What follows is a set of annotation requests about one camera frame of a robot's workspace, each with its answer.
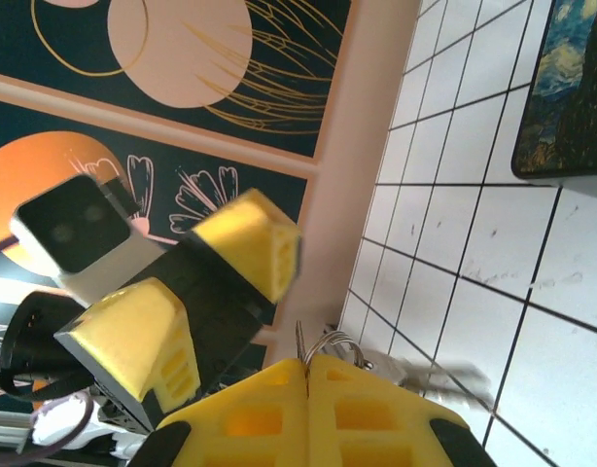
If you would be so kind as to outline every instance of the gold line drawing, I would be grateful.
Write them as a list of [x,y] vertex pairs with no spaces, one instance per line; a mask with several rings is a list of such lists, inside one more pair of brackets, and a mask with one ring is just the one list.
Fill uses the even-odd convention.
[[188,175],[179,173],[183,184],[175,196],[175,203],[184,212],[169,215],[171,231],[184,234],[197,222],[238,196],[238,170],[235,167],[219,167],[215,178],[209,171]]
[[[207,60],[195,67],[193,77],[197,84],[190,80],[189,84],[183,84],[183,86],[190,86],[190,91],[205,92],[208,98],[201,97],[197,100],[196,95],[191,95],[184,105],[177,103],[185,102],[183,99],[158,97],[158,92],[153,93],[147,89],[147,85],[151,82],[147,81],[148,78],[137,81],[131,75],[132,68],[136,68],[135,65],[141,60],[143,54],[158,53],[158,45],[155,46],[153,53],[149,52],[157,39],[150,30],[156,24],[154,21],[159,21],[157,16],[160,8],[169,8],[168,6],[160,7],[160,3],[157,4],[158,0],[140,0],[143,14],[138,18],[145,21],[145,27],[138,53],[119,69],[95,72],[83,70],[69,63],[51,47],[42,33],[40,21],[37,18],[37,1],[30,2],[35,32],[54,59],[72,72],[90,78],[105,78],[125,73],[134,86],[160,104],[175,108],[202,108],[225,122],[251,130],[286,135],[317,135],[320,131],[320,122],[324,115],[328,94],[321,91],[312,93],[301,90],[305,86],[309,88],[310,84],[324,86],[331,84],[337,53],[326,47],[321,33],[336,37],[341,42],[342,31],[307,0],[284,0],[274,4],[266,0],[245,0],[242,8],[246,8],[252,16],[261,18],[269,26],[268,30],[258,30],[253,24],[247,25],[244,22],[223,25],[226,32],[233,31],[244,36],[240,43],[249,41],[254,47],[259,45],[271,51],[274,57],[271,62],[264,62],[251,56],[251,46],[243,47],[241,50],[236,49],[233,44],[237,40],[235,37],[233,42],[229,41],[227,34],[217,33],[216,29],[206,29],[202,24],[196,23],[196,18],[177,18],[176,20],[181,21],[180,26],[190,31],[193,41],[197,41],[198,47],[203,51],[202,55],[205,55],[191,58],[194,60],[194,65],[197,65],[198,59]],[[211,4],[208,8],[221,7]],[[298,38],[288,33],[289,27],[298,29],[298,33],[294,31],[295,35],[299,34]],[[120,37],[122,41],[127,39],[127,36],[125,39],[123,36]],[[114,55],[118,56],[111,34],[109,39],[111,39]],[[142,72],[136,71],[136,73],[137,76],[142,76]],[[218,96],[218,98],[211,99],[210,96]]]

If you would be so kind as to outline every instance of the yellow 3d-printed part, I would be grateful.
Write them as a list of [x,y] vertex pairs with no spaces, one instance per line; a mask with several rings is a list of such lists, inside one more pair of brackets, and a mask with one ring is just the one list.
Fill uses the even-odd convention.
[[429,422],[467,428],[449,409],[329,355],[312,361],[308,411],[309,467],[451,467]]
[[303,365],[284,360],[166,418],[191,426],[173,467],[306,467]]
[[172,467],[476,465],[454,464],[431,427],[439,420],[469,433],[449,409],[328,355],[312,360],[308,381],[298,359],[284,360],[173,413],[159,434],[180,421],[191,430],[168,454]]
[[245,192],[193,231],[272,303],[295,278],[299,228],[258,190]]
[[164,413],[200,385],[184,306],[156,278],[92,305],[69,335],[137,401],[154,390]]

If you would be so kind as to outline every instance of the framed poster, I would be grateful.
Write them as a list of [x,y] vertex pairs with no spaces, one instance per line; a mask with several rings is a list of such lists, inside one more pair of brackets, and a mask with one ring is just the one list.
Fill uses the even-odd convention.
[[[202,154],[0,101],[0,239],[9,235],[17,205],[77,173],[92,173],[101,182],[122,177],[143,206],[133,224],[167,247],[250,188],[297,222],[308,186],[306,175],[291,170]],[[38,289],[62,293],[20,247],[0,255],[0,341],[16,306]],[[273,324],[275,311],[266,311],[264,324]],[[0,410],[23,407],[0,398]]]
[[553,1],[512,170],[532,180],[597,175],[597,0]]
[[0,0],[0,75],[312,158],[351,0]]

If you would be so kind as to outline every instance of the black cable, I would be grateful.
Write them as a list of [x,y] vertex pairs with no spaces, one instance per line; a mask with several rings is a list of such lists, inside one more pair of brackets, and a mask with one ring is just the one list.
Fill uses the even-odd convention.
[[79,392],[75,395],[81,397],[85,401],[85,414],[83,415],[83,418],[81,418],[81,421],[78,423],[78,425],[72,429],[72,431],[70,431],[56,443],[30,450],[28,452],[23,452],[22,454],[16,454],[13,452],[0,452],[0,467],[20,467],[32,462],[40,461],[56,454],[69,445],[72,441],[74,441],[78,435],[85,430],[89,421],[91,420],[91,416],[93,415],[93,399],[91,399],[91,396],[88,394],[88,392]]
[[9,248],[11,246],[14,246],[17,243],[18,243],[18,239],[13,235],[8,236],[4,240],[0,240],[0,252],[2,252],[3,250],[6,250],[7,248]]

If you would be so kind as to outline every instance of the dark teal background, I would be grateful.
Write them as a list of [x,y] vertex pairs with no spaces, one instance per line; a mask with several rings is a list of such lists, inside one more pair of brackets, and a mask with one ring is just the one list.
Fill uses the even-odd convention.
[[[169,229],[168,221],[169,214],[184,212],[174,199],[182,184],[178,170],[184,170],[187,174],[208,170],[214,176],[219,166],[235,167],[238,171],[240,193],[249,188],[257,188],[290,218],[295,221],[299,218],[307,183],[304,179],[0,102],[0,147],[22,136],[51,130],[77,131],[95,138],[113,152],[124,168],[128,155],[149,157],[154,162],[155,187],[150,213],[150,234],[179,238],[179,235]],[[18,170],[25,169],[25,167],[18,167]],[[49,278],[19,267],[4,255],[0,255],[0,277],[39,285],[55,285]],[[0,324],[8,324],[15,309],[14,305],[0,304]],[[274,308],[265,311],[264,324],[272,324],[274,312]],[[241,364],[260,368],[264,354],[265,347],[252,346],[241,359]],[[0,397],[0,411],[30,412],[30,410],[30,405]]]
[[[279,4],[284,0],[248,0],[258,6]],[[350,8],[350,0],[310,0],[322,14],[330,19],[343,32]],[[115,60],[107,32],[107,12],[109,0],[100,0],[97,4],[82,8],[69,9],[37,0],[37,18],[42,33],[68,62],[87,71],[110,71],[119,69]],[[319,45],[315,45],[308,36],[291,22],[281,18],[283,30],[295,41],[304,42],[304,46],[329,56],[329,52],[339,51],[341,37],[333,28],[322,21],[315,22],[300,8],[293,8],[294,15],[304,22],[310,34],[315,36]],[[278,34],[278,31],[260,16],[251,13],[254,29],[265,33]],[[291,72],[301,69],[288,58],[268,46],[254,41],[251,58]],[[300,57],[302,65],[314,75],[332,78],[334,70],[319,59],[309,55]],[[152,100],[147,94],[135,87],[124,73],[107,78],[90,78],[70,71],[61,65],[42,45],[37,37],[30,15],[30,0],[0,0],[0,74],[24,80],[30,83],[63,90],[91,99],[108,102],[146,114],[159,116],[171,121],[209,129],[241,139],[254,141],[266,146],[313,157],[317,134],[292,135],[257,131],[236,126],[220,119],[205,109],[174,109]],[[277,76],[275,82],[292,90],[306,94],[318,94],[317,102],[324,105],[330,90],[330,82],[297,79]],[[256,91],[240,85],[236,90],[248,97],[263,97]],[[245,118],[257,117],[243,107],[225,99],[214,108]],[[275,129],[318,131],[324,111],[316,114],[316,122],[292,120],[279,123]]]

